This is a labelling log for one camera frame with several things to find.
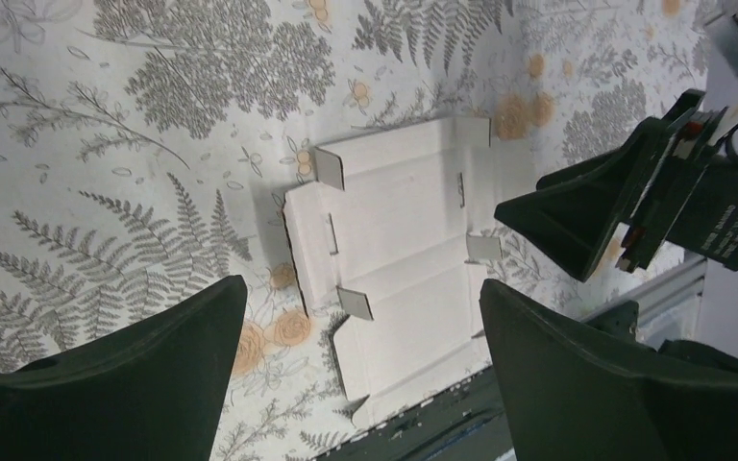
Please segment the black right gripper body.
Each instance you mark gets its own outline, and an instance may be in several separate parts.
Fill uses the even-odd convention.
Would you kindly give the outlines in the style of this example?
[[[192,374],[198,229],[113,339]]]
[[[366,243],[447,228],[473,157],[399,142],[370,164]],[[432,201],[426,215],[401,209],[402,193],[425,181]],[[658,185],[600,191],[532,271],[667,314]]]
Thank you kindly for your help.
[[[738,122],[725,128],[725,117],[693,109],[678,118],[627,220],[619,269],[647,268],[671,242],[738,272]]]

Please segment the white cardboard paper box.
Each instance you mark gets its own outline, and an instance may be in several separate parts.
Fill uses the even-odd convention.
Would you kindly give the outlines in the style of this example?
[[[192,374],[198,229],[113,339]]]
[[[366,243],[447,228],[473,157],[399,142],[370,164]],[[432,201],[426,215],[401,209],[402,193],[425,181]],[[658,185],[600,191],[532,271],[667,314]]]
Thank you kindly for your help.
[[[534,187],[525,139],[446,117],[314,147],[285,194],[303,305],[346,314],[332,337],[355,427],[378,425],[489,361],[479,298],[498,204]]]

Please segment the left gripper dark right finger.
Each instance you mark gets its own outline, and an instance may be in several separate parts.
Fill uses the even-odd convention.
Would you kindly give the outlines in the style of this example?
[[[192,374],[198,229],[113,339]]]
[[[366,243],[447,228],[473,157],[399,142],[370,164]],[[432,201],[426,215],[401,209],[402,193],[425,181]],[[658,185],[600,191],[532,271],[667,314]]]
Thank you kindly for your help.
[[[483,327],[520,460],[738,460],[738,358],[652,348],[489,279]]]

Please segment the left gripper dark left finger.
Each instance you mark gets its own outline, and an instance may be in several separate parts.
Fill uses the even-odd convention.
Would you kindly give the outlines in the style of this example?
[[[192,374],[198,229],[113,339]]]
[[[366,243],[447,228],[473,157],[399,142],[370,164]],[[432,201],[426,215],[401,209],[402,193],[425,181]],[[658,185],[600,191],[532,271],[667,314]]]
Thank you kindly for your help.
[[[248,289],[227,276],[67,352],[0,373],[0,460],[206,460]]]

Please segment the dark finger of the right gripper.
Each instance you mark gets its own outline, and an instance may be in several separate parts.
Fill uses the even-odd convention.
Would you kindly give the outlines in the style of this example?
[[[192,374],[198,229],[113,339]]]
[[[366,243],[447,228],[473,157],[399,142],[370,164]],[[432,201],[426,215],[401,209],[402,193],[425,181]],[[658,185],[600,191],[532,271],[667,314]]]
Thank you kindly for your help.
[[[494,217],[578,281],[600,263],[618,224],[640,202],[669,143],[660,125],[640,125],[619,148],[547,175]]]

